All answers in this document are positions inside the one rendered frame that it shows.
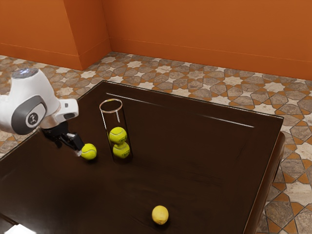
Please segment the yellow tennis ball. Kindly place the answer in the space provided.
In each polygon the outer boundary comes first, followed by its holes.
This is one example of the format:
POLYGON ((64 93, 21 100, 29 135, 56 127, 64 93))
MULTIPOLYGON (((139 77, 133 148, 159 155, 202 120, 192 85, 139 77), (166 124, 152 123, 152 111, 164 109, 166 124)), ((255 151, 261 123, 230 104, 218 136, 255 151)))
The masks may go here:
POLYGON ((127 133, 122 127, 115 127, 109 133, 109 140, 114 144, 121 144, 127 139, 127 133))
POLYGON ((119 158, 126 158, 130 154, 130 146, 126 142, 115 144, 113 154, 119 158))
POLYGON ((97 156, 96 147, 91 143, 86 143, 81 150, 81 156, 86 160, 95 159, 97 156))

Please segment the yellow lemon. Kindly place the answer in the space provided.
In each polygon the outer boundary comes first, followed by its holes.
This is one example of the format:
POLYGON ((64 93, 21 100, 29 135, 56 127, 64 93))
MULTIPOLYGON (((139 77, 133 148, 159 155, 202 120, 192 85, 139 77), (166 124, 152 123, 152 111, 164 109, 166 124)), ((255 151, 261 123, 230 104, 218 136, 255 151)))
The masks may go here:
POLYGON ((152 210, 152 220, 158 225, 163 225, 169 218, 169 212, 166 207, 157 205, 152 210))

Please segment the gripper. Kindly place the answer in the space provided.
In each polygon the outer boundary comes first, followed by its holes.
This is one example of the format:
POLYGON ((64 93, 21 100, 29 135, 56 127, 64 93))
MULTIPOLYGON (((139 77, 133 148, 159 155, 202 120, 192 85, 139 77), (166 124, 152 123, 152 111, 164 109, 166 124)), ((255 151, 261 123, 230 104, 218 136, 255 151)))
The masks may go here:
POLYGON ((77 156, 81 156, 83 141, 77 133, 69 133, 68 123, 64 121, 58 126, 49 129, 41 128, 43 135, 54 142, 58 148, 62 147, 62 144, 72 148, 77 156))

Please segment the clear glass tube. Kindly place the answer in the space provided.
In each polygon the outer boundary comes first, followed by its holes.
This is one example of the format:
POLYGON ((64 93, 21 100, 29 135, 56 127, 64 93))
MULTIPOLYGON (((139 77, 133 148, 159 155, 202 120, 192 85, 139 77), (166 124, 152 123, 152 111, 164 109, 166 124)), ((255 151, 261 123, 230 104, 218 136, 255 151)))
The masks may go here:
POLYGON ((133 154, 122 101, 116 98, 107 99, 99 105, 99 109, 114 162, 118 164, 129 163, 133 154))

